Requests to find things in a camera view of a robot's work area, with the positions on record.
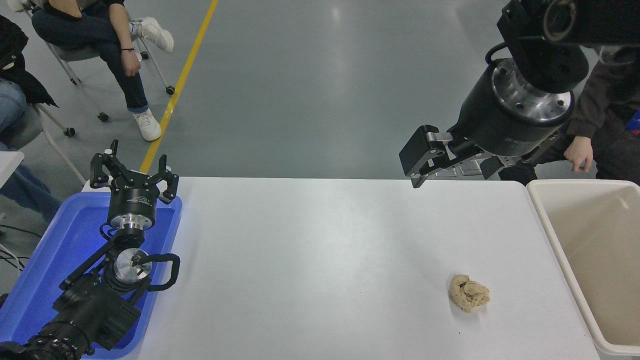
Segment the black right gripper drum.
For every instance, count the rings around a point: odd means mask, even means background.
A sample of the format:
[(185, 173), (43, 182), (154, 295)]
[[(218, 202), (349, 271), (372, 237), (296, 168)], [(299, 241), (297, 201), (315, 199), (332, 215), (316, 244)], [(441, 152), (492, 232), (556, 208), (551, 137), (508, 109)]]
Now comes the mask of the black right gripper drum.
[(542, 91), (515, 64), (489, 66), (462, 103), (452, 131), (491, 154), (520, 157), (562, 126), (574, 105), (572, 91)]

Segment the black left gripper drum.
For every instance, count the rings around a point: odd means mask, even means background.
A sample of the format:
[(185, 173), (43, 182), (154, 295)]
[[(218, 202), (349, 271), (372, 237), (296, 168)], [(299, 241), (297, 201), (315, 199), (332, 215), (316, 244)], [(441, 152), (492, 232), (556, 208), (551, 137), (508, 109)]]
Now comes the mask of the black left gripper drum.
[(151, 176), (146, 173), (132, 171), (129, 175), (112, 176), (108, 217), (126, 214), (155, 217), (158, 187), (149, 181)]

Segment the person's hand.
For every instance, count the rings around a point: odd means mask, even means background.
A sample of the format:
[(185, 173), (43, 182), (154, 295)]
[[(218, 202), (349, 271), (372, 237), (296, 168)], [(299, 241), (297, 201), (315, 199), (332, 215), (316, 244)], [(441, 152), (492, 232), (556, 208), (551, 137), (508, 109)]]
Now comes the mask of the person's hand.
[(563, 155), (572, 164), (574, 173), (588, 173), (594, 162), (592, 139), (586, 136), (575, 136)]
[(134, 48), (121, 50), (121, 62), (125, 76), (133, 77), (140, 72), (141, 64)]

